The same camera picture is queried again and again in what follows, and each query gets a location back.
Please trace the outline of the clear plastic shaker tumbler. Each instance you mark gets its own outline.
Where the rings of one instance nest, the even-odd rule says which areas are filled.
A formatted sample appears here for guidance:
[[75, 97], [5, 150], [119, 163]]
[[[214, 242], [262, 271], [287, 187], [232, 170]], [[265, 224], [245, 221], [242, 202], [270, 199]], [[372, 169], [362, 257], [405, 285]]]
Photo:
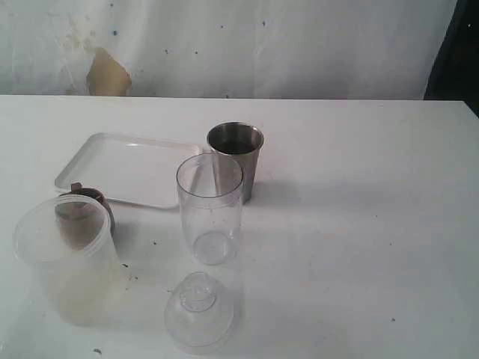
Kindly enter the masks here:
[[197, 261], [215, 266], [238, 247], [242, 217], [242, 167], [230, 156], [202, 153], [176, 173], [183, 235]]

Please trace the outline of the stainless steel cup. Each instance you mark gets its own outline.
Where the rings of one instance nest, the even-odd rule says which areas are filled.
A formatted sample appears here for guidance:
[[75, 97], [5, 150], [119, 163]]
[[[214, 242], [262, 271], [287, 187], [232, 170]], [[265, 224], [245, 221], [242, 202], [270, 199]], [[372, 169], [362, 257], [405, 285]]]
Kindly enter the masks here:
[[232, 159], [242, 168], [242, 202], [247, 203], [251, 199], [257, 160], [263, 143], [263, 133], [247, 123], [220, 123], [208, 132], [207, 144], [215, 153], [213, 173], [219, 191], [228, 193], [237, 184], [239, 171], [232, 165]]

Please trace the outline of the clear plastic shaker lid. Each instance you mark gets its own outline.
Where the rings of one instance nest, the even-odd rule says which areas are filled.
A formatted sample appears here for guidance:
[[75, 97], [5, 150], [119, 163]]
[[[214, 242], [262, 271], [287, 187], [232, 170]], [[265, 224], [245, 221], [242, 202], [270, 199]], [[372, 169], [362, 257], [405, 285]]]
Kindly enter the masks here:
[[172, 339], [192, 351], [215, 345], [234, 319], [230, 291], [204, 271], [188, 274], [172, 291], [164, 310]]

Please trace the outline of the small brown gold cup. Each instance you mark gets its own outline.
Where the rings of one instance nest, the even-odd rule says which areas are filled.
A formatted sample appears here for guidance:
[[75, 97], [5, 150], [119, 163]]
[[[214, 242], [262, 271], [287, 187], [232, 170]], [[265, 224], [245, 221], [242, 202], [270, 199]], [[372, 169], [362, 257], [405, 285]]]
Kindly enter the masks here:
[[[114, 235], [115, 218], [103, 193], [96, 188], [86, 188], [80, 182], [75, 182], [70, 185], [70, 191], [62, 195], [74, 194], [89, 197], [106, 209], [110, 217], [110, 233]], [[88, 246], [103, 225], [101, 214], [91, 203], [69, 202], [57, 204], [55, 215], [60, 222], [59, 227], [65, 236], [65, 242], [74, 250], [80, 250]]]

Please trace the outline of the large translucent plastic container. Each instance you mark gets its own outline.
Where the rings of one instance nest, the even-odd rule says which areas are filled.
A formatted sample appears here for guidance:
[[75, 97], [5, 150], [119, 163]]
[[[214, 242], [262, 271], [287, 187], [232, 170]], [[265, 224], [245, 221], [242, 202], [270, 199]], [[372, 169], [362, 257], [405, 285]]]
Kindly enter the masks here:
[[[55, 215], [57, 204], [69, 202], [91, 203], [103, 218], [94, 240], [80, 250], [65, 242]], [[65, 195], [34, 207], [19, 220], [13, 243], [16, 256], [28, 265], [54, 311], [66, 322], [95, 322], [126, 289], [109, 214], [89, 197]]]

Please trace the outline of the white rectangular plastic tray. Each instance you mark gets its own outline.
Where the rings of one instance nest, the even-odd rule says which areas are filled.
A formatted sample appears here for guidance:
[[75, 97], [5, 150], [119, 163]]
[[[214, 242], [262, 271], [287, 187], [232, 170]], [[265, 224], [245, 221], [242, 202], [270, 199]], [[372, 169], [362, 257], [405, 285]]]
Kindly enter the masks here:
[[54, 180], [59, 192], [79, 182], [109, 201], [156, 209], [178, 206], [176, 172], [203, 153], [195, 144], [98, 132], [91, 135]]

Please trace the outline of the dark curtain at right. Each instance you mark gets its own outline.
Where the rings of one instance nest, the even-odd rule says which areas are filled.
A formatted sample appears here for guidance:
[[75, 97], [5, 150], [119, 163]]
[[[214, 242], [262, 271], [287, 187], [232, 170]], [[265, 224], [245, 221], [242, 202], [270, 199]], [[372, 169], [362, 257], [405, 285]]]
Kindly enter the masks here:
[[478, 0], [458, 1], [424, 98], [460, 100], [478, 114]]

